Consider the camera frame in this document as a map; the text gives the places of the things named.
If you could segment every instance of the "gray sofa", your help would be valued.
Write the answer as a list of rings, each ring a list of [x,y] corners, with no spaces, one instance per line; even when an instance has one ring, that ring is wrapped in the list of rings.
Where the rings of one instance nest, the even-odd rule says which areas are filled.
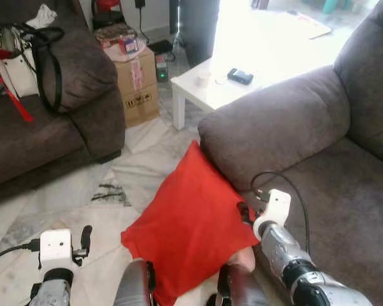
[[[333,66],[224,106],[199,133],[208,158],[252,205],[256,173],[286,174],[308,206],[314,262],[383,306],[383,0]],[[256,186],[294,196],[278,178]],[[295,196],[287,227],[303,246]]]
[[[116,69],[87,30],[78,0],[0,0],[0,23],[34,18],[42,3],[57,11],[52,26],[66,33],[52,51],[61,65],[61,104],[67,107],[54,113],[38,96],[22,98],[35,119],[26,123],[8,97],[0,98],[0,200],[76,167],[112,159],[124,145]],[[52,99],[54,66],[45,55],[40,54],[43,86]]]

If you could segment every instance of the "marble floor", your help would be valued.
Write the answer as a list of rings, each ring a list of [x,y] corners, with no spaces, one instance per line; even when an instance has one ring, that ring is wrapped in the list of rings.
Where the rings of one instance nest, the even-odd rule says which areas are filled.
[[[303,3],[300,5],[302,11],[307,10]],[[350,34],[348,29],[354,29],[362,17],[335,11],[330,17],[334,31],[326,39],[343,44],[343,37]],[[157,40],[157,37],[155,34],[151,38]],[[172,77],[188,69],[184,50],[177,46],[175,54],[176,61],[169,63]],[[70,228],[73,245],[77,247],[82,228],[87,224],[93,226],[91,252],[72,287],[74,306],[112,305],[123,270],[131,261],[130,253],[120,244],[120,232],[149,205],[190,142],[199,139],[197,125],[205,116],[203,111],[187,103],[186,126],[177,131],[172,126],[170,83],[159,84],[159,95],[161,117],[131,135],[131,138],[139,133],[144,135],[134,141],[136,149],[125,147],[121,157],[107,164],[77,170],[0,203],[0,251],[39,237],[42,231],[57,228]],[[144,138],[153,139],[152,144],[139,144]],[[37,253],[29,251],[15,251],[0,258],[0,306],[28,302],[31,286],[39,281],[37,267]],[[271,305],[281,305],[273,287],[261,275],[256,277],[271,299]],[[209,279],[205,286],[178,299],[176,305],[204,305],[215,287],[215,279]]]

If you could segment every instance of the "cardboard box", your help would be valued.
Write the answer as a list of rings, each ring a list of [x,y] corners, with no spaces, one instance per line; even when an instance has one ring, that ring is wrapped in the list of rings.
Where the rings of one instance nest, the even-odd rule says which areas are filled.
[[[127,128],[159,117],[156,83],[140,91],[122,95],[122,101]]]
[[[129,62],[115,62],[117,82],[122,95],[139,91],[156,83],[154,53],[145,48]]]

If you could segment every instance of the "black phone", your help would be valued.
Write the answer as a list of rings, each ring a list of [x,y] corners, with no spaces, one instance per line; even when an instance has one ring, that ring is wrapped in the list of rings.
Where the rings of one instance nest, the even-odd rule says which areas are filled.
[[[242,70],[233,68],[227,74],[227,77],[229,78],[229,80],[233,80],[233,81],[248,85],[249,83],[251,83],[254,76]]]

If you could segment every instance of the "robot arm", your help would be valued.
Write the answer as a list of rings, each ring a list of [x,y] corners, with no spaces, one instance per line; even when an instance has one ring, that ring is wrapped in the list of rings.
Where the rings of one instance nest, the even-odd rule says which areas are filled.
[[[283,283],[294,305],[372,306],[360,292],[319,271],[310,255],[283,226],[289,213],[290,196],[272,189],[264,213],[253,223],[261,249],[274,275]]]

